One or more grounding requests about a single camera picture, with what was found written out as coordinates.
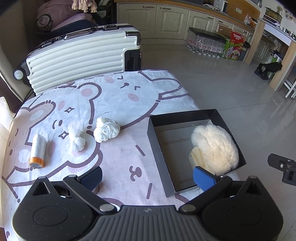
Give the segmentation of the red green carton box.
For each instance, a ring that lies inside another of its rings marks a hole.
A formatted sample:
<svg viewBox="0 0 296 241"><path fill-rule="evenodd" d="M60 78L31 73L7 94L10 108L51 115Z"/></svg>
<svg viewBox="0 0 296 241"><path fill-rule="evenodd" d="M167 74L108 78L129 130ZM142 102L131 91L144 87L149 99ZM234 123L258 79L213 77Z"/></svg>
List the red green carton box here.
<svg viewBox="0 0 296 241"><path fill-rule="evenodd" d="M244 36L231 31L230 37L224 46L223 57L230 60L238 60L244 44Z"/></svg>

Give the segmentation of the shrink-wrapped water bottle pack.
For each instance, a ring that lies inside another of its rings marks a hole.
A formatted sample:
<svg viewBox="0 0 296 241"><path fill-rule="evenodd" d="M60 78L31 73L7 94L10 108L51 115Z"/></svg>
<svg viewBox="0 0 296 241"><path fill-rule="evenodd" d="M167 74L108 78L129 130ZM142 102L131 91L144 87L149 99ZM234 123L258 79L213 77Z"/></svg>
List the shrink-wrapped water bottle pack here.
<svg viewBox="0 0 296 241"><path fill-rule="evenodd" d="M221 58L227 40L216 33L189 27L187 42L187 47L193 53Z"/></svg>

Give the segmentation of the white ribbed hard suitcase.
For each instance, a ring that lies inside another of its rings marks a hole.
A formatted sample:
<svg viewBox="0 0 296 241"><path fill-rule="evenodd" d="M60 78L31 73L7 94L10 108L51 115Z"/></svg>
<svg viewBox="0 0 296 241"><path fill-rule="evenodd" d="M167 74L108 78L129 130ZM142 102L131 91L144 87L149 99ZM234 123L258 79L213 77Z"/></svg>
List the white ribbed hard suitcase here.
<svg viewBox="0 0 296 241"><path fill-rule="evenodd" d="M141 68L140 31L129 24L96 26L54 37L30 52L14 71L36 95L64 83Z"/></svg>

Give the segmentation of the bear print bed sheet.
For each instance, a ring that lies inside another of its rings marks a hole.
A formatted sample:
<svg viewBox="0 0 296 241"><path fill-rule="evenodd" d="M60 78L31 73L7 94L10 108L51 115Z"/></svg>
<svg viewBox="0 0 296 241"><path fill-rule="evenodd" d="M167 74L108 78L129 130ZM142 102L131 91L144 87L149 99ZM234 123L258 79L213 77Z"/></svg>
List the bear print bed sheet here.
<svg viewBox="0 0 296 241"><path fill-rule="evenodd" d="M61 181L93 167L91 190L116 207L174 205L202 193L193 168L226 174L245 164L222 120L199 110L166 70L95 76L52 88L18 111L1 173L1 230L18 240L14 216L38 177Z"/></svg>

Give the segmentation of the pink plush toy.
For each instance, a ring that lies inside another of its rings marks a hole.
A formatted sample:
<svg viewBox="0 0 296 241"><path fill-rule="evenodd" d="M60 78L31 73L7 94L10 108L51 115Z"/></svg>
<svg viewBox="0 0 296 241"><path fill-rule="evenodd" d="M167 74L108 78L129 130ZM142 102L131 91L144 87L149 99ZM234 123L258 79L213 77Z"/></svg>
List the pink plush toy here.
<svg viewBox="0 0 296 241"><path fill-rule="evenodd" d="M54 38L94 26L92 15L72 9L73 1L47 1L37 11L33 33Z"/></svg>

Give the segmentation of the cream kitchen cabinets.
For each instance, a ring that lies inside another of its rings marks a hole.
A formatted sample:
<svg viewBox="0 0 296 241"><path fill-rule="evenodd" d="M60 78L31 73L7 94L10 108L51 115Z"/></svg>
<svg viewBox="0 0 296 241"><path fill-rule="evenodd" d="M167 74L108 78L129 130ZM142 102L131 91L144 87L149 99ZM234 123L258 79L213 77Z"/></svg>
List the cream kitchen cabinets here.
<svg viewBox="0 0 296 241"><path fill-rule="evenodd" d="M189 27L209 32L231 30L251 42L254 29L201 6L172 1L117 1L117 22L136 27L143 39L187 40Z"/></svg>

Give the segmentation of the white kitchen appliance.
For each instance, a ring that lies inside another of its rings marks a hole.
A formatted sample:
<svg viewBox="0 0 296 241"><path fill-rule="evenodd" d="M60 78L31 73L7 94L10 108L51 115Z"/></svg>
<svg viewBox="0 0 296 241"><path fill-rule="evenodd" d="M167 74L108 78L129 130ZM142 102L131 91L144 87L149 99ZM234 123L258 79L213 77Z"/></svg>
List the white kitchen appliance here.
<svg viewBox="0 0 296 241"><path fill-rule="evenodd" d="M217 9L219 9L220 12L222 13L227 13L228 9L228 2L225 0L215 0L213 3L213 6Z"/></svg>

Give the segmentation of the oval wooden board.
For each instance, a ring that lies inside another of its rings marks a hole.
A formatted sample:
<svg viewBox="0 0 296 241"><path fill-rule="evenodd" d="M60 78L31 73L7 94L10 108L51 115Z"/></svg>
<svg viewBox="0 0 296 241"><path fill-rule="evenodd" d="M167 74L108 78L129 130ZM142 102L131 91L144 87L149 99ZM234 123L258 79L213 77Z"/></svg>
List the oval wooden board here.
<svg viewBox="0 0 296 241"><path fill-rule="evenodd" d="M205 170L208 169L208 165L205 162L204 155L198 147L194 147L191 150L191 152L189 153L188 159L189 159L192 169L194 169L196 166L200 166L200 167L204 168Z"/></svg>

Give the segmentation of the garbage bag roll orange band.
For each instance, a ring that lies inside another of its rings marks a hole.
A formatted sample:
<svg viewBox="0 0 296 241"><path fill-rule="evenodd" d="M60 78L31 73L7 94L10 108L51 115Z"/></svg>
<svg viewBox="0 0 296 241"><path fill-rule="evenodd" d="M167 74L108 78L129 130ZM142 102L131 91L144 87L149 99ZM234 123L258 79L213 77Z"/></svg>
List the garbage bag roll orange band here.
<svg viewBox="0 0 296 241"><path fill-rule="evenodd" d="M40 135L36 134L33 137L32 148L30 153L29 165L35 169L44 167L44 158L46 151L46 139Z"/></svg>

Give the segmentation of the white paper towel sheet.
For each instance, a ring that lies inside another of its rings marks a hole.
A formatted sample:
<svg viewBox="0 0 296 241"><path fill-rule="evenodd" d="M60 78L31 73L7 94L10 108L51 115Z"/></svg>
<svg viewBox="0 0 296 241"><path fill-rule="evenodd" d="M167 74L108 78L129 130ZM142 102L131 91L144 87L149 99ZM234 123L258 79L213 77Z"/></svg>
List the white paper towel sheet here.
<svg viewBox="0 0 296 241"><path fill-rule="evenodd" d="M13 113L10 111L8 103L4 96L0 99L0 121L1 121L1 155L4 154L6 144L9 138L11 124L13 122Z"/></svg>

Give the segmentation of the beige tassel curtain tie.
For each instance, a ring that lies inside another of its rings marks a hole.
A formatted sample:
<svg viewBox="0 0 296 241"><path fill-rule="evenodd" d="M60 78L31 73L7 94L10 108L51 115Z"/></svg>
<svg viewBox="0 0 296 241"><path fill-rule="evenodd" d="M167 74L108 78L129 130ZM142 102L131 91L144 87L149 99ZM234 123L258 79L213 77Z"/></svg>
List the beige tassel curtain tie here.
<svg viewBox="0 0 296 241"><path fill-rule="evenodd" d="M97 4L95 0L73 0L72 3L73 10L80 10L84 13L90 11L91 13L97 12Z"/></svg>

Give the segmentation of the knotted white plastic bag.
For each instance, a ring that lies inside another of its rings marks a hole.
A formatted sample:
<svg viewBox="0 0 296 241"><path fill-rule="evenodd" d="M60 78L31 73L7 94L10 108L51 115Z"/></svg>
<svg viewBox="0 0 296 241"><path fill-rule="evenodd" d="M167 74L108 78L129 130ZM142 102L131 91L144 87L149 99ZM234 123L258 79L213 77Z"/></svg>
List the knotted white plastic bag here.
<svg viewBox="0 0 296 241"><path fill-rule="evenodd" d="M83 120L71 121L68 126L69 133L69 151L71 153L76 153L84 149L85 138L81 135L83 133Z"/></svg>

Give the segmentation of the cream fluffy plush slipper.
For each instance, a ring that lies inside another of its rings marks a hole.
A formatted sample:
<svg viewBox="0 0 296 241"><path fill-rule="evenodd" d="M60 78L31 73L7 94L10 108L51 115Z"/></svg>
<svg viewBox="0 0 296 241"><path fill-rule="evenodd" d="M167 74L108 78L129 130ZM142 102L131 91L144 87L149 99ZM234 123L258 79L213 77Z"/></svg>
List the cream fluffy plush slipper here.
<svg viewBox="0 0 296 241"><path fill-rule="evenodd" d="M231 135L216 125L196 126L191 134L193 147L199 151L195 161L215 175L222 175L236 169L239 165L239 152Z"/></svg>

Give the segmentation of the black open storage box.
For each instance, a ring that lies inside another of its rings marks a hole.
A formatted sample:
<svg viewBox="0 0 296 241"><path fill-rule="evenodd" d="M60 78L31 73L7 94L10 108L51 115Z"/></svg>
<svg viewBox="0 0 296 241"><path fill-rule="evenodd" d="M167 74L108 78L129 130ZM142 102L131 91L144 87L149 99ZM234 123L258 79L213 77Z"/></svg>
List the black open storage box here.
<svg viewBox="0 0 296 241"><path fill-rule="evenodd" d="M216 109L203 109L152 115L147 135L166 197L197 188L191 134L196 126L216 125L236 140Z"/></svg>

